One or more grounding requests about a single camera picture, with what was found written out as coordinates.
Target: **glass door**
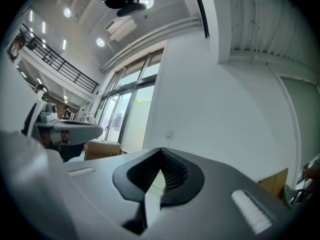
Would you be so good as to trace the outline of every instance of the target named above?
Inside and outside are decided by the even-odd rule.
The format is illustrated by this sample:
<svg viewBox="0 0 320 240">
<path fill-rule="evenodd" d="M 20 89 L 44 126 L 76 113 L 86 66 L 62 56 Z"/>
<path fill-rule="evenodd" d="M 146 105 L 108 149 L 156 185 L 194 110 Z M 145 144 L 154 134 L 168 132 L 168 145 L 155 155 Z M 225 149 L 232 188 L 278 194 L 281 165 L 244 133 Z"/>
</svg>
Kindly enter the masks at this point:
<svg viewBox="0 0 320 240">
<path fill-rule="evenodd" d="M 121 126 L 126 114 L 126 110 L 129 104 L 129 100 L 132 93 L 119 95 L 115 102 L 112 113 L 109 117 L 107 130 L 105 134 L 105 140 L 108 142 L 118 142 Z"/>
<path fill-rule="evenodd" d="M 102 115 L 103 119 L 102 119 L 102 128 L 103 128 L 103 133 L 102 135 L 98 138 L 99 140 L 101 141 L 104 141 L 105 138 L 106 138 L 106 134 L 108 133 L 108 125 L 110 123 L 110 117 L 112 115 L 112 112 L 115 108 L 115 105 L 116 105 L 116 102 L 118 100 L 118 96 L 115 96 L 115 97 L 110 97 L 108 99 L 108 101 L 105 101 L 106 102 L 106 106 L 104 108 L 104 114 Z"/>
</svg>

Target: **window frame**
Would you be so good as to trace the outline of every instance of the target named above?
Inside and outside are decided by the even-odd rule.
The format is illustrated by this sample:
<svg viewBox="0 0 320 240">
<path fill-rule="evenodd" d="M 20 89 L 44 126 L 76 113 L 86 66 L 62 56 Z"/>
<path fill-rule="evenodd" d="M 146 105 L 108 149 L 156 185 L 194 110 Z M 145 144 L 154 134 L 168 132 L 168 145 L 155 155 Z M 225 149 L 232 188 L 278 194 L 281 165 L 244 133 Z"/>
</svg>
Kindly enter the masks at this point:
<svg viewBox="0 0 320 240">
<path fill-rule="evenodd" d="M 101 101 L 99 103 L 99 108 L 102 106 L 103 102 L 104 102 L 104 106 L 103 106 L 103 112 L 101 113 L 101 117 L 98 120 L 99 125 L 102 124 L 102 122 L 104 120 L 105 111 L 106 111 L 107 105 L 109 104 L 110 98 L 115 97 L 117 95 L 121 96 L 121 95 L 125 95 L 127 93 L 131 93 L 131 96 L 130 96 L 130 99 L 129 99 L 129 102 L 128 102 L 128 105 L 127 105 L 127 108 L 125 110 L 124 117 L 122 120 L 120 132 L 119 132 L 118 143 L 120 143 L 120 144 L 122 144 L 122 141 L 124 138 L 124 133 L 126 130 L 126 125 L 127 125 L 129 115 L 130 115 L 130 111 L 131 111 L 131 108 L 135 102 L 138 90 L 146 88 L 146 87 L 154 86 L 156 83 L 156 79 L 157 79 L 158 74 L 153 74 L 153 75 L 150 75 L 150 76 L 143 78 L 143 76 L 146 72 L 146 69 L 150 66 L 152 58 L 155 56 L 158 56 L 159 54 L 163 54 L 163 52 L 164 52 L 164 49 L 160 49 L 160 50 L 157 50 L 153 53 L 149 53 L 148 55 L 143 56 L 140 59 L 135 60 L 134 62 L 123 67 L 121 70 L 115 72 L 111 78 L 110 83 L 107 86 L 107 89 L 106 89 L 104 95 L 101 98 Z M 143 63 L 143 66 L 140 70 L 140 73 L 139 73 L 137 80 L 117 87 L 119 81 L 123 78 L 123 76 L 125 76 L 127 70 L 130 70 L 130 67 L 132 67 L 133 65 L 140 63 L 142 61 L 144 61 L 144 63 Z M 115 109 L 117 109 L 117 104 L 114 106 L 112 113 L 115 112 Z M 105 140 L 108 138 L 108 134 L 109 134 L 109 132 L 107 132 L 105 134 L 105 137 L 104 137 Z"/>
</svg>

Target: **air vent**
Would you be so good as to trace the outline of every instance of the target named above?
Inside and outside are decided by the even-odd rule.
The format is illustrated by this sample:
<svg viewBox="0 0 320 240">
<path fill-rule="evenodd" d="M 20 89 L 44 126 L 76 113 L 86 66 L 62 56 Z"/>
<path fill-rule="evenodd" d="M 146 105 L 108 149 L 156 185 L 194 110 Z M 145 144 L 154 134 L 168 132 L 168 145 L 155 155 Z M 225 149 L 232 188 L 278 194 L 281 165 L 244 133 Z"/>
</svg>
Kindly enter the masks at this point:
<svg viewBox="0 0 320 240">
<path fill-rule="evenodd" d="M 137 27 L 135 20 L 131 16 L 126 16 L 113 19 L 104 27 L 104 30 L 110 34 L 111 42 L 119 42 Z"/>
</svg>

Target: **ceiling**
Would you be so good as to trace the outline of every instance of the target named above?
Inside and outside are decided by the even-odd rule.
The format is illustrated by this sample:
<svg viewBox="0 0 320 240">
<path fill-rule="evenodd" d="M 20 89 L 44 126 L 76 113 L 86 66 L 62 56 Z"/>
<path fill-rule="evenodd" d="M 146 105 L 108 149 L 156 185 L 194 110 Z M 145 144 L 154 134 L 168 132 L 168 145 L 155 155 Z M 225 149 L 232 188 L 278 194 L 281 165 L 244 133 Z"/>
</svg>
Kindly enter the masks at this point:
<svg viewBox="0 0 320 240">
<path fill-rule="evenodd" d="M 283 57 L 318 67 L 319 47 L 300 10 L 291 0 L 229 0 L 231 50 Z"/>
<path fill-rule="evenodd" d="M 55 31 L 53 27 L 46 24 L 45 34 L 43 33 L 43 22 L 44 19 L 33 12 L 33 21 L 30 22 L 30 13 L 26 13 L 23 23 L 29 28 L 32 29 L 33 33 L 40 39 L 45 40 L 45 43 L 48 44 L 57 54 L 61 55 L 63 50 L 63 41 L 64 38 Z"/>
<path fill-rule="evenodd" d="M 107 45 L 98 47 L 96 40 L 102 38 L 105 43 L 108 42 L 110 34 L 104 28 L 117 18 L 117 10 L 97 0 L 34 0 L 31 6 L 59 33 L 57 45 L 62 38 L 66 39 L 100 68 L 137 38 L 166 24 L 200 15 L 196 0 L 154 0 L 153 7 L 132 16 L 138 28 L 121 41 L 110 43 L 113 52 Z M 69 8 L 72 13 L 68 19 L 63 15 L 65 8 Z"/>
<path fill-rule="evenodd" d="M 56 99 L 60 98 L 61 101 L 64 101 L 64 95 L 66 95 L 68 103 L 70 105 L 74 105 L 75 107 L 79 107 L 80 105 L 83 105 L 87 102 L 85 99 L 67 90 L 66 88 L 53 81 L 51 78 L 47 77 L 45 74 L 41 73 L 24 58 L 21 58 L 18 66 L 19 70 L 24 72 L 25 75 L 33 82 L 37 83 L 36 78 L 39 78 L 42 84 L 48 89 L 49 93 L 51 93 Z"/>
</svg>

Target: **white panel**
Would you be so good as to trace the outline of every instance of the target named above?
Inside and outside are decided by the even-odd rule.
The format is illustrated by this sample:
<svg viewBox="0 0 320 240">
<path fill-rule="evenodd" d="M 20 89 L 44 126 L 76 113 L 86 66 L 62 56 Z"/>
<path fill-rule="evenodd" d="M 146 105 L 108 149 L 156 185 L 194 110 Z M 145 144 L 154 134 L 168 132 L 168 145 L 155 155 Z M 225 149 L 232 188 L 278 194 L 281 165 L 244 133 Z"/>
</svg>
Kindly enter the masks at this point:
<svg viewBox="0 0 320 240">
<path fill-rule="evenodd" d="M 319 47 L 313 42 L 314 34 L 290 0 L 229 0 L 229 5 L 231 50 L 258 48 L 258 52 L 317 67 Z"/>
<path fill-rule="evenodd" d="M 135 25 L 135 21 L 132 18 L 126 21 L 121 26 L 119 26 L 119 28 L 110 36 L 110 40 L 113 41 L 114 39 L 116 39 L 122 32 L 128 29 L 131 25 Z"/>
<path fill-rule="evenodd" d="M 115 40 L 117 42 L 120 42 L 125 36 L 129 35 L 132 31 L 134 31 L 138 26 L 136 24 L 130 25 L 128 28 L 126 28 L 122 33 L 120 33 Z"/>
<path fill-rule="evenodd" d="M 320 153 L 320 94 L 316 85 L 283 79 L 298 118 L 301 168 Z"/>
</svg>

